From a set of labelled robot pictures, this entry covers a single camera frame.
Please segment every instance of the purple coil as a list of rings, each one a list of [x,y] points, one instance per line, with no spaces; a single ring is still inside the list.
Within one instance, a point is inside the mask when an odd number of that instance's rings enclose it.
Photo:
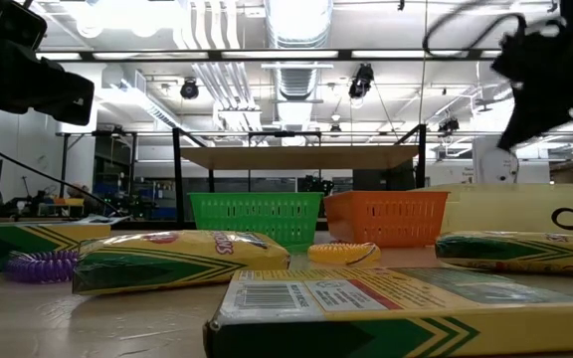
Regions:
[[[22,254],[11,253],[4,266],[8,279],[28,283],[54,283],[72,280],[78,253],[61,251]]]

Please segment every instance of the table surface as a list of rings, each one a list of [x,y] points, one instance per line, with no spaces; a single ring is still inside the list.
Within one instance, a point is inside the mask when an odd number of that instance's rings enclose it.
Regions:
[[[316,240],[323,241],[324,234]],[[427,248],[385,250],[379,265],[439,263]],[[292,258],[292,269],[308,267],[306,256]],[[573,295],[573,277],[508,276]],[[71,294],[68,283],[28,285],[6,281],[0,274],[0,357],[202,358],[202,325],[213,316],[226,288],[218,284],[89,297]]]

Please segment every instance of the shelf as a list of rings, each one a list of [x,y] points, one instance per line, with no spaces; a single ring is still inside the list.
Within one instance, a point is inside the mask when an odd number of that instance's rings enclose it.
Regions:
[[[419,153],[416,145],[354,147],[183,148],[181,155],[207,169],[391,169]]]

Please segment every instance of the yellow spiral keychain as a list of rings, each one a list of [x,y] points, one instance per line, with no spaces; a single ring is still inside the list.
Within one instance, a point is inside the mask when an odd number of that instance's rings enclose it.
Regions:
[[[321,244],[308,248],[308,259],[321,264],[354,265],[378,261],[381,256],[375,244]]]

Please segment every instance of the plastic basket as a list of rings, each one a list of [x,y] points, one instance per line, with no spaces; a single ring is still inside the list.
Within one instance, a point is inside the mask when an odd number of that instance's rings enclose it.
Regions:
[[[435,243],[448,192],[346,192],[324,198],[330,235],[343,242],[412,248]]]
[[[189,194],[200,230],[266,234],[292,253],[313,244],[322,193]]]

